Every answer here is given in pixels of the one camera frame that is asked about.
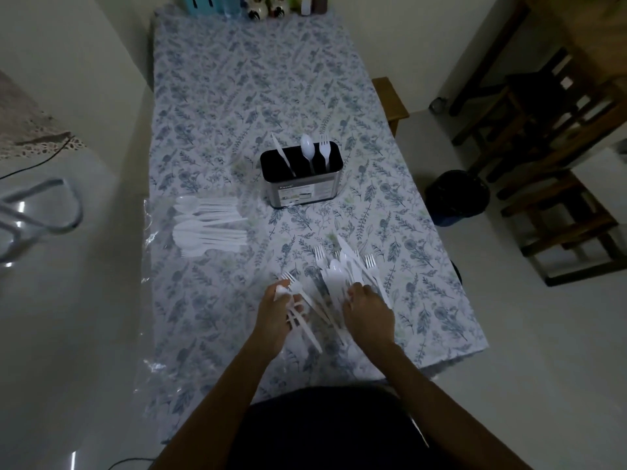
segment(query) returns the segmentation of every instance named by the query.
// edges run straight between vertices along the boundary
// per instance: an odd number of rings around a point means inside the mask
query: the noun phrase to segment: cable
[[[43,165],[44,163],[49,162],[49,161],[50,161],[50,160],[52,160],[54,157],[56,157],[56,156],[58,155],[58,153],[59,153],[62,149],[64,149],[65,147],[67,147],[68,143],[70,142],[70,140],[72,140],[72,138],[74,138],[74,135],[72,135],[71,137],[69,137],[69,138],[65,141],[65,143],[61,146],[61,148],[60,148],[60,149],[58,149],[56,152],[54,152],[54,153],[53,153],[53,154],[52,154],[49,158],[46,158],[45,160],[43,160],[41,163],[38,163],[38,164],[33,165],[33,166],[29,166],[28,168],[22,168],[21,170],[18,170],[18,171],[13,172],[13,173],[9,173],[8,175],[4,175],[3,177],[0,177],[0,180],[4,180],[5,178],[8,178],[8,177],[10,177],[10,176],[17,175],[18,173],[25,172],[26,170],[31,170],[32,168],[36,168],[36,167],[37,167],[37,166],[39,166],[39,165]]]
[[[129,458],[129,459],[124,459],[124,460],[120,460],[119,462],[114,463],[112,466],[110,466],[108,468],[108,470],[111,470],[114,466],[118,466],[121,463],[132,462],[132,461],[136,461],[136,460],[143,460],[143,461],[146,461],[146,462],[154,462],[156,459],[147,459],[147,458],[142,458],[142,457],[133,457],[133,458]]]

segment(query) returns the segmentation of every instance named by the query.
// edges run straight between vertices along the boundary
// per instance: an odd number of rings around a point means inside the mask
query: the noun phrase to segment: hand
[[[277,285],[287,287],[289,284],[289,280],[281,280],[266,289],[259,304],[255,328],[247,341],[249,346],[255,347],[268,360],[274,359],[279,354],[285,343],[285,338],[290,332],[285,307],[291,296],[283,295],[277,301],[274,300]],[[301,299],[300,295],[294,295],[294,301],[298,302]]]
[[[344,322],[350,334],[372,363],[394,345],[394,312],[370,288],[355,283],[349,288],[350,301],[344,302]]]

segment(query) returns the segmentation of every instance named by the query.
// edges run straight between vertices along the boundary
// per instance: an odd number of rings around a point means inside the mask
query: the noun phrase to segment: wooden bench
[[[376,78],[372,79],[374,89],[377,91],[383,110],[386,113],[386,119],[388,125],[392,131],[392,135],[396,136],[396,129],[398,128],[398,121],[410,116],[407,112],[401,98],[398,96],[392,83],[388,78]]]

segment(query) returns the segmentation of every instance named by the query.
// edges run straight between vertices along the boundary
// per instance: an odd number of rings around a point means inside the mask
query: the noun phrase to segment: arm
[[[268,364],[290,331],[285,319],[289,295],[274,301],[277,285],[266,289],[255,329],[223,375],[151,466],[152,470],[209,470],[226,466],[231,444]]]
[[[369,286],[354,284],[344,304],[350,334],[386,376],[417,425],[463,468],[529,469],[458,403],[429,381],[394,342],[394,313]]]

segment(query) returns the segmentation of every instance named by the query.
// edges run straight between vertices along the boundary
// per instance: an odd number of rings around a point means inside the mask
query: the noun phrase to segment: leaf pattern
[[[179,257],[171,237],[159,233],[167,214],[155,215],[147,231],[155,340],[149,388],[161,440],[172,437],[237,354],[277,275],[306,277],[306,289],[311,280],[322,285],[314,247],[330,254],[335,233],[377,256],[396,341],[416,365],[487,347],[336,15],[255,24],[160,10],[156,21],[151,204],[229,187],[255,219],[245,252],[209,251],[194,260]],[[270,132],[286,145],[297,145],[302,132],[314,140],[329,135],[345,163],[338,196],[280,210],[260,200],[258,158],[273,149]],[[315,315],[312,328],[324,355],[304,357],[286,347],[255,400],[312,384],[382,378],[354,343],[341,346]]]

